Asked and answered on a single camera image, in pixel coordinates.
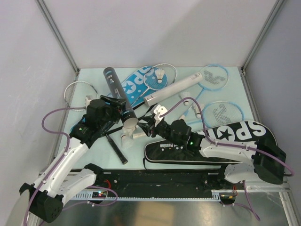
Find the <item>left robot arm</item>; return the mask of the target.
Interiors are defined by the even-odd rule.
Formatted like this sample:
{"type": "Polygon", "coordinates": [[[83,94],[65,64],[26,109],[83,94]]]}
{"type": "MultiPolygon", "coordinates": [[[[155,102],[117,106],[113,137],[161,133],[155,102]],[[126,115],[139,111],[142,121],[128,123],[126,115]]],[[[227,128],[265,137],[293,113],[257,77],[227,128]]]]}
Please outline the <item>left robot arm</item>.
{"type": "Polygon", "coordinates": [[[126,102],[124,98],[106,96],[89,102],[86,114],[69,134],[63,133],[67,143],[59,155],[35,182],[21,186],[20,193],[26,190],[30,193],[26,214],[34,214],[51,223],[78,192],[90,186],[99,188],[104,184],[103,169],[92,163],[87,164],[75,178],[69,181],[65,181],[65,178],[94,142],[119,122],[126,102]]]}

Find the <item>feather shuttlecock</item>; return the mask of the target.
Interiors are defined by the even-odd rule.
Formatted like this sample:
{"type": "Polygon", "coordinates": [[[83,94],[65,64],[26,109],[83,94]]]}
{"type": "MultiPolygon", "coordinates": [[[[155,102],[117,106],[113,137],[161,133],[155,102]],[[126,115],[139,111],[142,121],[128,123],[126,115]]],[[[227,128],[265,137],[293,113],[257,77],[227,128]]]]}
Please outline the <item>feather shuttlecock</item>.
{"type": "Polygon", "coordinates": [[[122,131],[123,131],[123,134],[127,137],[130,137],[132,136],[133,132],[137,129],[138,125],[135,125],[131,128],[126,128],[125,126],[123,126],[122,128],[122,131]]]}

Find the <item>black shuttlecock tube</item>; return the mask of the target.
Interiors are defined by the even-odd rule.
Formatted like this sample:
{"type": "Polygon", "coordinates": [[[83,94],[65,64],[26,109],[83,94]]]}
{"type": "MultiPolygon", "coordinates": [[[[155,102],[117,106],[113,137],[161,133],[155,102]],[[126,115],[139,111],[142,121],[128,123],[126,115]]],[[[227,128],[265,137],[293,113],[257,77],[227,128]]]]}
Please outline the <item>black shuttlecock tube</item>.
{"type": "Polygon", "coordinates": [[[123,127],[126,129],[134,128],[138,123],[138,119],[127,98],[115,69],[112,67],[107,67],[104,69],[103,74],[106,78],[106,82],[112,97],[125,100],[125,104],[121,108],[121,120],[123,127]]]}

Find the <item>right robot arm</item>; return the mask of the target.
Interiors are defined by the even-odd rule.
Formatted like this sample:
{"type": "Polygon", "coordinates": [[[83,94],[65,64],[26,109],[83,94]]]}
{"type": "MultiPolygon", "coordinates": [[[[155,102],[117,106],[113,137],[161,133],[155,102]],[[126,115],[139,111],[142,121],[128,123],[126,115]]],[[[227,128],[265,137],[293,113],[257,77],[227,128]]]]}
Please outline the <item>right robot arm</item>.
{"type": "Polygon", "coordinates": [[[220,165],[217,183],[227,189],[239,181],[262,180],[280,185],[285,176],[286,154],[273,134],[254,121],[241,121],[193,132],[183,119],[168,124],[164,118],[143,118],[138,126],[148,137],[163,141],[145,148],[152,163],[220,165]]]}

